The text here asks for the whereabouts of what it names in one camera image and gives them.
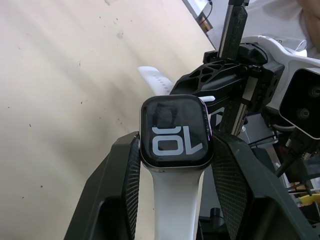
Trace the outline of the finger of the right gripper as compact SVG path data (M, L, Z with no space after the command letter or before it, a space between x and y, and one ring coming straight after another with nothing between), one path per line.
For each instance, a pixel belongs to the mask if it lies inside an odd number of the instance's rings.
M216 99L215 101L208 102L207 103L207 110L210 116L210 126L212 130L222 130L225 125L226 118L223 116L221 119L221 122L219 124L214 123L214 120L216 120L216 111L218 111L221 108L224 108L228 103L228 97L222 97L219 99Z
M171 90L171 95L214 96L222 98L240 89L250 73L250 66L232 59L219 59L216 50L203 55L203 64L183 75Z

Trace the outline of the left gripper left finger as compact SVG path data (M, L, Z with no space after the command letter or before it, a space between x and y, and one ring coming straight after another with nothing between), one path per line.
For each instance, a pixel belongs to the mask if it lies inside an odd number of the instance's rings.
M139 203L139 134L117 139L85 183L66 240L133 240Z

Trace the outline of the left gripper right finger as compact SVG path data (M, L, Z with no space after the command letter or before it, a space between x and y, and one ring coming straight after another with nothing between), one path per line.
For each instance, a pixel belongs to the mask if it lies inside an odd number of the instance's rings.
M280 180L234 135L212 134L216 193L232 240L317 240Z

